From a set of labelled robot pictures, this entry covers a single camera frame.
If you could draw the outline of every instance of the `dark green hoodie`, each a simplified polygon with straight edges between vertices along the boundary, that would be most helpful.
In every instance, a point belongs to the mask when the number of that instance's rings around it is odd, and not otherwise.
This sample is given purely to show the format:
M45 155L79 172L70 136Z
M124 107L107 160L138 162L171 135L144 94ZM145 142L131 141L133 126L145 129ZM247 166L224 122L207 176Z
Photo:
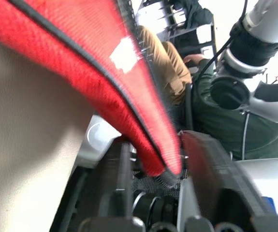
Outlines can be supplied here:
M193 75L193 82L208 63L203 59L199 63L199 71ZM209 96L210 81L213 68L210 66L202 76L199 91L203 97ZM213 108L203 104L196 94L193 99L195 125L198 131L219 140L222 146L233 153L235 159L241 159L241 141L245 115L238 111ZM249 115L246 134L245 159L278 158L278 123L256 115Z

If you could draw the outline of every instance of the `khaki trousers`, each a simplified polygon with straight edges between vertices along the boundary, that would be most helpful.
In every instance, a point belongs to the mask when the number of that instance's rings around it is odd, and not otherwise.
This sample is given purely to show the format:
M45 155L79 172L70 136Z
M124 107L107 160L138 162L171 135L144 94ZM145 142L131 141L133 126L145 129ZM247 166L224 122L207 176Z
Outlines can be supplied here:
M185 85L191 75L181 56L171 42L161 42L156 34L138 26L143 46L153 54L153 65L165 81L164 92L169 93L173 104L180 104L185 96Z

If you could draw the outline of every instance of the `hand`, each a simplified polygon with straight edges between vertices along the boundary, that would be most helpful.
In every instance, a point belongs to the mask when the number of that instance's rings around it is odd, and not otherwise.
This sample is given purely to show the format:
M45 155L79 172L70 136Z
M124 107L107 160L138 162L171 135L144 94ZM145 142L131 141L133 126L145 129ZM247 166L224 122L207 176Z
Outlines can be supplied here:
M204 59L204 56L202 54L191 54L186 56L183 61L184 63L188 63L192 60L196 65L198 65L202 59Z

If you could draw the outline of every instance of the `red fabric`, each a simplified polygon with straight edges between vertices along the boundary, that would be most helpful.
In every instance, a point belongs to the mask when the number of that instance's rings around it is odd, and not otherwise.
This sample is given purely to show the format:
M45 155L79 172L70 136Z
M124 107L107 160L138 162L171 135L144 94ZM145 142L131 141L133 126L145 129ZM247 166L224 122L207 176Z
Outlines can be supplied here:
M139 112L169 169L181 170L178 140L143 60L124 73L110 55L130 36L112 0L27 0L37 12L69 35L114 76ZM63 76L101 116L137 148L147 173L164 166L118 91L88 62L43 30L6 0L0 0L0 41Z

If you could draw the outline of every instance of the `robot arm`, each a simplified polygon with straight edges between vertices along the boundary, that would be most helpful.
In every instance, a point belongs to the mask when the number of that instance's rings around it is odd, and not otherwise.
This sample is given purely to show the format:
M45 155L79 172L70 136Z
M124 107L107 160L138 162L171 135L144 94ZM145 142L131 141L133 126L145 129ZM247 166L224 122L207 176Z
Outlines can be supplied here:
M278 84L259 83L255 77L278 51L278 0L259 0L243 22L234 25L231 37L211 83L212 99L222 108L278 122Z

